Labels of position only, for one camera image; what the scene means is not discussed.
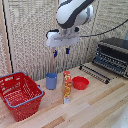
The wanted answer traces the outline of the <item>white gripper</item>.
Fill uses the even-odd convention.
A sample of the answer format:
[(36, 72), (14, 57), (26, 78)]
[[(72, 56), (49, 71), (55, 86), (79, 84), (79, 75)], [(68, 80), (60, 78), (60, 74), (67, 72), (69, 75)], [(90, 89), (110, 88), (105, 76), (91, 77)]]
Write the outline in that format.
[[(67, 45), (74, 45), (79, 40), (79, 34), (74, 32), (70, 35), (63, 35), (60, 32), (53, 31), (47, 33), (47, 40), (46, 45), (50, 48), (60, 47), (60, 46), (67, 46)], [(70, 46), (66, 48), (66, 54), (70, 53)], [(53, 51), (54, 58), (57, 57), (57, 50), (54, 49)]]

